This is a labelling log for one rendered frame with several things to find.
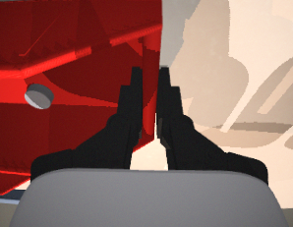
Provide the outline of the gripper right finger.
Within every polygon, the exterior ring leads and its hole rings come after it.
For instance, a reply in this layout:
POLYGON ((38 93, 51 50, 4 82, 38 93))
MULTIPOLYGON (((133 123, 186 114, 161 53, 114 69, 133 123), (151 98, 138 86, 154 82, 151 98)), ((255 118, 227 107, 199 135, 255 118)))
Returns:
POLYGON ((195 129, 184 115, 179 86, 171 86, 169 67, 158 74, 156 138, 165 147, 168 170, 223 170, 246 173, 268 184, 265 164, 252 157, 224 152, 195 129))

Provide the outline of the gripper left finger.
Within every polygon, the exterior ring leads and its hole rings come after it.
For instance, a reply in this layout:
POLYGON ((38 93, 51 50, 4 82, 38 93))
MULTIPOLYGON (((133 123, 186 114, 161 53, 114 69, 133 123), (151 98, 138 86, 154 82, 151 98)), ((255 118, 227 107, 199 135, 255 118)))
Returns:
POLYGON ((105 128, 81 143, 37 157, 30 167, 30 181, 65 168, 130 169, 133 147, 142 138, 143 69, 132 67, 130 85, 121 85, 117 113, 105 128))

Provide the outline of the dark grey metal shelf rack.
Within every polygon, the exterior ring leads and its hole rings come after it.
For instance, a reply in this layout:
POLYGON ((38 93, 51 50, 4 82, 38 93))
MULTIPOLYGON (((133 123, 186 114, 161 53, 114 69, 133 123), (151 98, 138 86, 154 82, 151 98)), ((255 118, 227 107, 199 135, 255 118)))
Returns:
POLYGON ((25 190, 14 189, 5 195, 0 195, 0 202, 18 204, 25 190))

